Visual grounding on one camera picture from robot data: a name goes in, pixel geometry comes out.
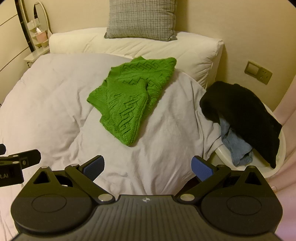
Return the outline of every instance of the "laundry basket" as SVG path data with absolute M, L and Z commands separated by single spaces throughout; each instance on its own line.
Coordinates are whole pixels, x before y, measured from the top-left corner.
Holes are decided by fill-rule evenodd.
M 273 112 L 265 104 L 264 104 L 264 106 L 267 109 L 267 111 L 276 119 Z M 239 167 L 236 167 L 235 165 L 233 165 L 230 151 L 227 149 L 227 147 L 224 144 L 221 145 L 220 147 L 218 147 L 215 150 L 215 152 L 216 152 L 217 156 L 221 159 L 221 161 L 225 165 L 229 166 L 231 168 L 231 170 L 243 171 L 243 170 L 245 170 L 245 168 L 247 166 L 253 165 L 259 169 L 259 171 L 264 176 L 264 178 L 268 178 L 268 177 L 271 177 L 272 175 L 274 175 L 281 168 L 281 166 L 283 165 L 283 162 L 285 160 L 285 156 L 286 156 L 285 135 L 284 135 L 283 130 L 281 130 L 281 132 L 279 134 L 279 150 L 276 155 L 276 168 L 275 169 L 272 169 L 270 167 L 269 163 L 267 161 L 265 161 L 264 158 L 255 149 L 253 149 L 253 152 L 254 152 L 253 162 L 251 162 L 250 164 L 248 164 L 246 166 L 239 166 Z

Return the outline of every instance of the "drawer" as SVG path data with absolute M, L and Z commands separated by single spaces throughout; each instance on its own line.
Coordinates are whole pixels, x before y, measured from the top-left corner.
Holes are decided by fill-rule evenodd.
M 31 53 L 29 47 L 13 59 L 0 71 L 0 103 L 2 104 L 7 94 L 20 80 L 24 72 L 28 69 L 24 58 Z
M 0 25 L 17 14 L 15 0 L 5 0 L 0 5 Z
M 18 16 L 0 26 L 0 70 L 28 47 Z

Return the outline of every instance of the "switch plate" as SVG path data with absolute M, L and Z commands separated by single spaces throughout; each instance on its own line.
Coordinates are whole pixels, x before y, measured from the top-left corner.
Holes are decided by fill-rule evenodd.
M 248 61 L 244 72 L 266 85 L 272 76 L 272 73 L 269 70 L 251 61 Z

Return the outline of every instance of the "nightstand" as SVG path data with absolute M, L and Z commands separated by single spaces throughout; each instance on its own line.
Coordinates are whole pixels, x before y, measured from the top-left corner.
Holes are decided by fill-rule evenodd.
M 43 48 L 38 48 L 34 52 L 30 53 L 27 57 L 24 58 L 24 61 L 27 62 L 28 67 L 30 68 L 32 64 L 41 56 L 44 54 L 49 53 L 49 46 Z

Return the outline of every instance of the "bed sheet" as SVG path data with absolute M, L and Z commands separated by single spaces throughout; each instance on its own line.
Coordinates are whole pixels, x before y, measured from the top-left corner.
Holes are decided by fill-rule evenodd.
M 62 170 L 102 155 L 105 170 L 94 182 L 116 198 L 176 194 L 194 176 L 191 158 L 207 159 L 222 144 L 219 125 L 199 107 L 205 90 L 178 70 L 141 124 L 135 145 L 113 137 L 86 99 L 112 66 L 128 61 L 109 54 L 47 54 L 17 82 L 0 109 L 0 143 L 6 145 L 6 155 L 41 152 L 40 164 L 23 170 L 24 184 L 40 166 Z M 0 188 L 0 240 L 17 234 L 10 205 L 21 188 Z

